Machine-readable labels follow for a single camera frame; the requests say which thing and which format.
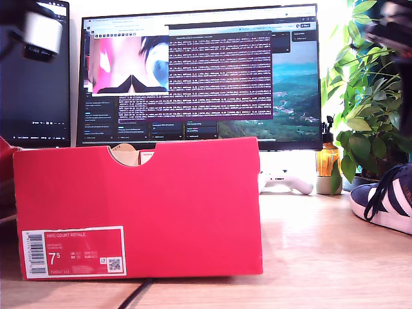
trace sneaker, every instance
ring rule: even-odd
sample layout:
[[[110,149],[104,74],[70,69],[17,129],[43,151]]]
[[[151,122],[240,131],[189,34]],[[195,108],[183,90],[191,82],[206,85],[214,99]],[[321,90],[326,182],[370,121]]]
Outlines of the sneaker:
[[[380,182],[354,188],[350,205],[361,219],[412,234],[412,164],[395,166]]]

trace black cable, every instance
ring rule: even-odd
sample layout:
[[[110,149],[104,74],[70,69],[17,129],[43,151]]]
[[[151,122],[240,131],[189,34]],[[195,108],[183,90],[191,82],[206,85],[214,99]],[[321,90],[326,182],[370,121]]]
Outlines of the black cable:
[[[7,44],[6,48],[2,51],[0,51],[0,62],[6,58],[6,56],[13,50],[14,46],[22,41],[21,35],[19,35],[17,32],[14,31],[9,31],[8,32],[8,37],[10,39],[10,42]]]
[[[139,295],[139,293],[147,288],[152,282],[153,279],[146,279],[136,290],[133,291],[132,294],[129,295],[128,298],[124,300],[124,302],[118,307],[118,309],[126,309],[127,306],[129,306],[130,303],[137,297],[137,295]]]

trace desk surface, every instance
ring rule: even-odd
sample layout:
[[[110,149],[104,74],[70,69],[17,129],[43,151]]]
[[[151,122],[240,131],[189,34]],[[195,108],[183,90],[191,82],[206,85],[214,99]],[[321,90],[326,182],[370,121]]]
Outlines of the desk surface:
[[[347,193],[260,200],[263,275],[159,279],[130,308],[412,307],[412,236],[358,219]],[[1,308],[117,308],[142,282],[24,282],[15,241],[1,253]]]

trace desktop background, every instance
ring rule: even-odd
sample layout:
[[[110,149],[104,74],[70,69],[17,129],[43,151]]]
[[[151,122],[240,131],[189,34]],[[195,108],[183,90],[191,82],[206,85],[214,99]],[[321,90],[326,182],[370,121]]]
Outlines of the desktop background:
[[[273,54],[272,62],[273,120],[218,122],[220,138],[256,136],[280,142],[319,139],[317,43],[291,42],[290,53]]]

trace white stripe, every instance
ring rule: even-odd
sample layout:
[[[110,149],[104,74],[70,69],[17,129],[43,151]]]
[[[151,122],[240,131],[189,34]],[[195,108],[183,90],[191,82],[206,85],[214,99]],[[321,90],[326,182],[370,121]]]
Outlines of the white stripe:
[[[376,192],[376,188],[371,188],[371,189],[369,190],[368,201],[371,200],[371,198],[372,198],[372,196],[375,194],[375,192]]]
[[[390,214],[399,214],[393,207],[391,202],[389,201],[388,192],[386,191],[385,197],[382,200],[382,204],[385,207],[386,211]]]
[[[397,198],[399,205],[402,207],[404,212],[406,212],[409,217],[412,217],[412,208],[409,202],[405,198],[404,191],[402,190],[402,187],[400,186],[399,178],[393,180],[392,184],[393,184],[393,191],[395,192],[395,197]]]
[[[368,194],[368,201],[371,200],[372,196],[375,194],[376,188],[371,188]],[[389,201],[388,192],[386,191],[385,197],[382,200],[382,204],[385,207],[386,211],[390,214],[399,214],[393,207],[391,202]]]

